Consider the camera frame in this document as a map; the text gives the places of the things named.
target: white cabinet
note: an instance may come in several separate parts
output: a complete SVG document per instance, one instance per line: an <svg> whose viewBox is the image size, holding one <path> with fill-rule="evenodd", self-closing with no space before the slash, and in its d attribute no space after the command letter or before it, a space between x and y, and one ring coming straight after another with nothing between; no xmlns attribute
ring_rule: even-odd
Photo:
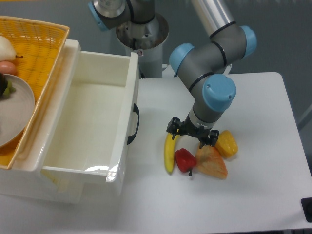
<svg viewBox="0 0 312 234"><path fill-rule="evenodd" d="M96 183L117 197L139 124L137 54L85 52L67 40L53 76L23 151L0 170L0 193L76 203Z"/></svg>

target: toy fruit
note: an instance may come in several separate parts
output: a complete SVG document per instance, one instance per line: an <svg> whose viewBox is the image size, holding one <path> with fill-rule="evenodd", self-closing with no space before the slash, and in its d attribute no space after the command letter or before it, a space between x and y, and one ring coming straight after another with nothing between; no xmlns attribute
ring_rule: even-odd
<svg viewBox="0 0 312 234"><path fill-rule="evenodd" d="M231 132L228 130L219 134L215 147L219 150L220 154L226 158L233 156L238 151L237 143Z"/></svg>
<svg viewBox="0 0 312 234"><path fill-rule="evenodd" d="M190 152L184 148L177 150L175 152L175 160L180 171L190 172L189 176L192 176L192 169L196 166L197 162Z"/></svg>
<svg viewBox="0 0 312 234"><path fill-rule="evenodd" d="M0 62L0 72L4 74L16 75L16 66L11 62Z"/></svg>
<svg viewBox="0 0 312 234"><path fill-rule="evenodd" d="M15 49L11 42L0 36L0 61L13 61L16 57Z"/></svg>
<svg viewBox="0 0 312 234"><path fill-rule="evenodd" d="M8 98L10 93L15 92L12 82L7 81L4 74L0 73L0 97Z"/></svg>
<svg viewBox="0 0 312 234"><path fill-rule="evenodd" d="M220 179L226 179L228 171L219 151L212 146L206 145L197 149L195 158L200 172Z"/></svg>
<svg viewBox="0 0 312 234"><path fill-rule="evenodd" d="M171 174L175 165L175 145L178 135L172 140L172 135L167 134L165 146L164 146L164 162L166 171Z"/></svg>

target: yellow bell pepper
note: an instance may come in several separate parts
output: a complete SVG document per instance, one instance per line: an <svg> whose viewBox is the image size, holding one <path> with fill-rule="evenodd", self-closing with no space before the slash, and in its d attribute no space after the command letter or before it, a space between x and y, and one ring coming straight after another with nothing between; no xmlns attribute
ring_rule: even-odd
<svg viewBox="0 0 312 234"><path fill-rule="evenodd" d="M230 131L225 130L219 134L215 147L226 158L232 157L238 151L237 143Z"/></svg>

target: drawer handle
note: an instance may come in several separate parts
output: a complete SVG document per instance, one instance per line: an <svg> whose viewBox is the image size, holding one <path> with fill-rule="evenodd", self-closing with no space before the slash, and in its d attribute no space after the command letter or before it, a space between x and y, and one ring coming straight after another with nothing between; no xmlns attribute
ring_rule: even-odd
<svg viewBox="0 0 312 234"><path fill-rule="evenodd" d="M138 117L137 118L137 125L136 125L136 132L133 135L128 136L127 145L131 144L131 142L136 138L138 126L140 124L140 111L138 110L138 106L135 103L133 104L133 112L137 113L137 117Z"/></svg>

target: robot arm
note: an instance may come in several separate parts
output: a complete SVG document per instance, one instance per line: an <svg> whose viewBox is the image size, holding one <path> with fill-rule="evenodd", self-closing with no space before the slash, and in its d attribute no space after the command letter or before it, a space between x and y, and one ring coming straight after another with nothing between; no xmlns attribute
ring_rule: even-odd
<svg viewBox="0 0 312 234"><path fill-rule="evenodd" d="M173 138L176 135L196 137L200 147L214 146L219 131L212 128L236 95L234 82L215 72L251 54L257 40L249 27L236 24L223 0L193 0L192 3L211 42L201 48L186 43L170 55L169 63L195 103L185 121L173 117L167 132ZM151 49L161 45L168 36L167 22L155 17L153 0L92 0L89 8L102 30L122 25L117 28L119 40L133 50L150 50L151 58ZM161 65L148 61L143 72L149 72L152 67L161 69Z"/></svg>
<svg viewBox="0 0 312 234"><path fill-rule="evenodd" d="M154 0L92 0L88 6L102 31L127 21L146 24L155 16Z"/></svg>
<svg viewBox="0 0 312 234"><path fill-rule="evenodd" d="M175 73L195 99L185 121L177 117L169 122L167 132L198 138L200 147L214 146L219 132L211 130L236 95L234 82L215 72L242 59L256 48L254 32L239 27L222 0L196 0L194 7L211 42L201 48L191 44L177 47L169 58Z"/></svg>

